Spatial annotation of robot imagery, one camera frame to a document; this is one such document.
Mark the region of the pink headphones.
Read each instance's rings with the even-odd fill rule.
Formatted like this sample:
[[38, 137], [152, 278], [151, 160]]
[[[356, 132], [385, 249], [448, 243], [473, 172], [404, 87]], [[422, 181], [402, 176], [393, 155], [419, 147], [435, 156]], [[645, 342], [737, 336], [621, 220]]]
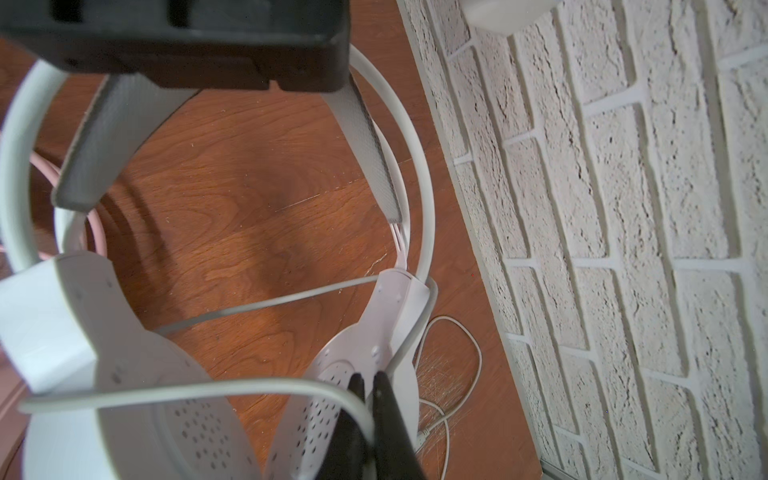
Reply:
[[[73, 235], [81, 236], [80, 243], [87, 247], [85, 224], [89, 222], [95, 252], [107, 256], [107, 243], [104, 227], [96, 210], [88, 215], [56, 207], [54, 226], [57, 248], [62, 250], [65, 244], [74, 240]], [[21, 479], [22, 450], [29, 416], [18, 410], [18, 404], [26, 398], [27, 386], [13, 367], [4, 350], [1, 350], [1, 478]]]

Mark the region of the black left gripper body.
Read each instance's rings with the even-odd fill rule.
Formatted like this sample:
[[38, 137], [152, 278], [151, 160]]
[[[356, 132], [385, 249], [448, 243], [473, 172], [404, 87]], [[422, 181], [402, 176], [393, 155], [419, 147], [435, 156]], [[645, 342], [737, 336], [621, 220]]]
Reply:
[[349, 77], [347, 1], [4, 1], [1, 35], [78, 74], [165, 88], [326, 93]]

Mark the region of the white headphones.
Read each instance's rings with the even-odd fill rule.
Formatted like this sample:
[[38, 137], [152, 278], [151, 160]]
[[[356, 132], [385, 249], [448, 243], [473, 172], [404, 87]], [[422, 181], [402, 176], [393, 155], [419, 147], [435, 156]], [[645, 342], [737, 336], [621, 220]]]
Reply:
[[[368, 447], [362, 479], [377, 479], [373, 380], [389, 377], [416, 454], [413, 357], [437, 300], [430, 277], [436, 212], [424, 149], [401, 100], [358, 49], [349, 77], [324, 99], [342, 129], [396, 247], [372, 277], [360, 320], [333, 337], [300, 378], [213, 380], [170, 339], [146, 329], [112, 262], [81, 236], [48, 259], [36, 246], [30, 159], [67, 73], [45, 60], [14, 96], [1, 139], [1, 343], [30, 390], [19, 405], [27, 479], [316, 479], [340, 410]], [[53, 191], [56, 207], [95, 210], [138, 148], [185, 102], [140, 74], [102, 84]]]

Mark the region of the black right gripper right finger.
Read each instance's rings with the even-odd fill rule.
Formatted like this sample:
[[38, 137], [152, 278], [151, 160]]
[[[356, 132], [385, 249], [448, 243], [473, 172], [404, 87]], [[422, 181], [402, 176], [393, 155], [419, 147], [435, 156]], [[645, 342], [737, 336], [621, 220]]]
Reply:
[[373, 380], [374, 459], [379, 480], [425, 480], [387, 374]]

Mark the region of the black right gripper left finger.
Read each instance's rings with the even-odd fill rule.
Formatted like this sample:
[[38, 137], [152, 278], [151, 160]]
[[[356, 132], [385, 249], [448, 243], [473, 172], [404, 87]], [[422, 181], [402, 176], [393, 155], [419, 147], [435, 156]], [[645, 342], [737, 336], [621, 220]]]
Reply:
[[368, 447], [356, 421], [341, 409], [317, 480], [360, 480]]

